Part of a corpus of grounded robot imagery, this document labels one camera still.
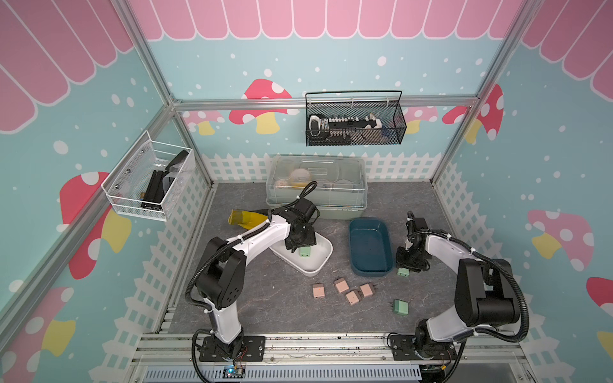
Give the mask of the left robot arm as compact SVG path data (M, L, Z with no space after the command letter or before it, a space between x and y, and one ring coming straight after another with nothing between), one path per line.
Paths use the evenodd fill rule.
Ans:
M211 239L185 288L185 301L209 315L214 345L225 359L242 353L244 328L239 322L236 301L244 288L247 265L255 257L282 242L294 253L316 245L314 222L319 210L307 196L318 183L311 181L296 199L270 209L263 223L231 239Z

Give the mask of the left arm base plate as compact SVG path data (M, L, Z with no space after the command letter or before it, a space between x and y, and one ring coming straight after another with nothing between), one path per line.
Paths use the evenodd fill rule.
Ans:
M200 362L262 362L266 340L264 336L239 336L233 343L225 344L210 336L196 347L196 356Z

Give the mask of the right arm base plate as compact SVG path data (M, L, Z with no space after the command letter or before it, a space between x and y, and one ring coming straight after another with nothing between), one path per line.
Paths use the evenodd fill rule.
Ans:
M414 334L389 333L386 344L396 361L452 362L457 357L453 343L418 341Z

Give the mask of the white plastic tray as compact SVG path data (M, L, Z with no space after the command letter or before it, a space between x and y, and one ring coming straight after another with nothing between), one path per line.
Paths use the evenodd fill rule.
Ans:
M299 247L292 252L279 241L270 247L270 250L306 277L315 277L322 270L333 253L333 245L329 239L315 234L316 245Z

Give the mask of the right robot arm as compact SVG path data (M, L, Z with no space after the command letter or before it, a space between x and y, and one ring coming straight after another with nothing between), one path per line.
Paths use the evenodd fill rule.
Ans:
M510 263L491 259L442 230L430 229L423 218L407 212L405 245L396 263L408 271L430 269L438 259L456 274L453 306L422 319L412 339L415 354L432 359L445 348L480 334L518 343L528 335L528 304Z

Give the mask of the green plug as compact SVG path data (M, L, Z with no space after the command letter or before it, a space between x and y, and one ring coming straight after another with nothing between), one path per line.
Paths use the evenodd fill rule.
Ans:
M309 247L309 246L300 247L299 255L301 257L304 257L304 258L310 257L311 256L311 247Z
M393 311L394 314L405 316L409 314L409 303L400 299L396 299L394 300Z
M402 276L403 278L406 278L410 275L410 270L407 268L398 268L397 275Z

